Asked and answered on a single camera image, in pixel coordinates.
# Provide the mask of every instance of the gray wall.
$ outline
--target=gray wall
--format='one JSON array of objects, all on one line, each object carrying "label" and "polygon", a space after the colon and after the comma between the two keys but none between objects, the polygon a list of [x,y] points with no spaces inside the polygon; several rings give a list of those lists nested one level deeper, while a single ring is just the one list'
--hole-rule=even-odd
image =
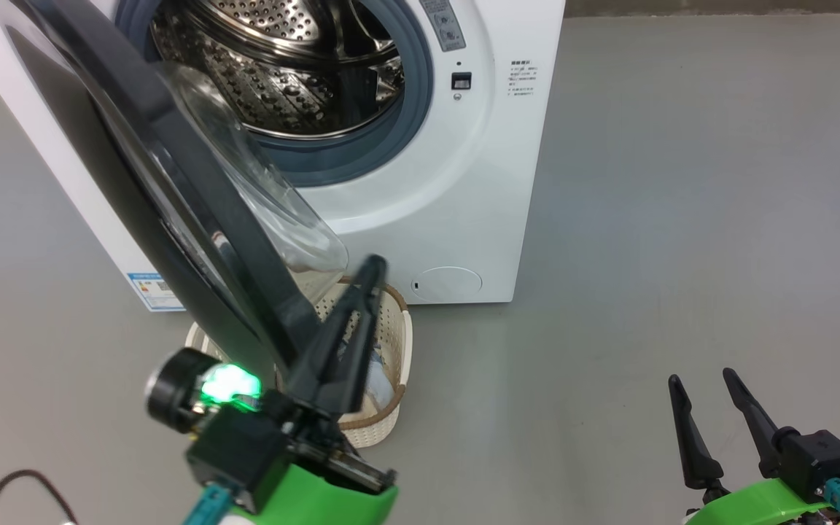
[{"label": "gray wall", "polygon": [[840,0],[567,0],[567,17],[840,13]]}]

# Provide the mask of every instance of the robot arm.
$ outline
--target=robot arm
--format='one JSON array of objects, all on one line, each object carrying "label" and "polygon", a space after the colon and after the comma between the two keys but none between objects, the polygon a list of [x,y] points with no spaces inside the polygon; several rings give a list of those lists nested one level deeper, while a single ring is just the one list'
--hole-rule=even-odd
[{"label": "robot arm", "polygon": [[741,491],[721,486],[724,475],[704,445],[691,415],[691,402],[679,376],[669,379],[670,399],[682,473],[690,489],[704,489],[701,509],[689,525],[806,525],[840,522],[840,440],[823,429],[801,435],[793,427],[777,428],[737,373],[724,369],[734,406],[744,414],[760,454],[766,481]]},{"label": "robot arm", "polygon": [[[366,260],[291,367],[284,392],[263,392],[258,378],[195,349],[160,366],[147,410],[195,436],[187,464],[206,487],[184,525],[384,522],[397,475],[364,462],[336,421],[361,408],[385,273],[384,259]],[[344,342],[353,316],[359,321]]]}]

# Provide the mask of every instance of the stainless steel drum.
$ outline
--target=stainless steel drum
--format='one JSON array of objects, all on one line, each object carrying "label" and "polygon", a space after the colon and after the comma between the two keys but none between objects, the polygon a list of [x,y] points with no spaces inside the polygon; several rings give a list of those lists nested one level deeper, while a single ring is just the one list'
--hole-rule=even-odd
[{"label": "stainless steel drum", "polygon": [[268,136],[344,136],[403,90],[394,42],[357,0],[168,0],[151,34],[164,60],[208,74]]}]

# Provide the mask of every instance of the laundry basket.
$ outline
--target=laundry basket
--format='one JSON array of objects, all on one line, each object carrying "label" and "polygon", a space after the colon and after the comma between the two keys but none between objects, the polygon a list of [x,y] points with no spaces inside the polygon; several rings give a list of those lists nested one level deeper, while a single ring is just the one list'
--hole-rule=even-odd
[{"label": "laundry basket", "polygon": [[[316,304],[316,312],[320,319],[333,311],[337,299],[347,287],[347,279],[334,285],[323,299]],[[346,338],[352,335],[354,320],[350,320],[346,329]],[[400,414],[400,400],[407,389],[407,377],[411,371],[411,352],[413,352],[413,325],[411,315],[407,312],[407,303],[397,290],[386,287],[378,312],[376,326],[377,345],[383,362],[384,375],[394,386],[394,397],[385,408],[378,410],[374,404],[364,398],[361,412],[346,414],[339,419],[339,426],[346,433],[346,437],[356,448],[376,445],[394,429],[397,415]],[[209,354],[220,361],[229,361],[227,356],[216,343],[213,342],[196,324],[190,327],[187,334],[187,346]],[[277,388],[281,388],[280,376],[277,378]]]}]

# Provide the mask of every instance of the washing machine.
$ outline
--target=washing machine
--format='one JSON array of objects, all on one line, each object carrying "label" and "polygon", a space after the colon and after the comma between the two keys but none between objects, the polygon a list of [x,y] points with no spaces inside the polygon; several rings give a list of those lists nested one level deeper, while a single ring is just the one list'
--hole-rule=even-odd
[{"label": "washing machine", "polygon": [[[82,1],[0,0],[0,96],[150,309],[184,302],[158,263],[176,247],[139,242],[156,218],[121,218],[85,158],[102,132],[64,122],[79,110],[44,96],[21,47],[54,62],[126,47],[200,71],[339,236],[349,272],[378,253],[408,303],[513,299],[564,0],[91,0],[38,20]],[[85,51],[67,50],[74,31]],[[113,81],[91,73],[91,96]]]}]

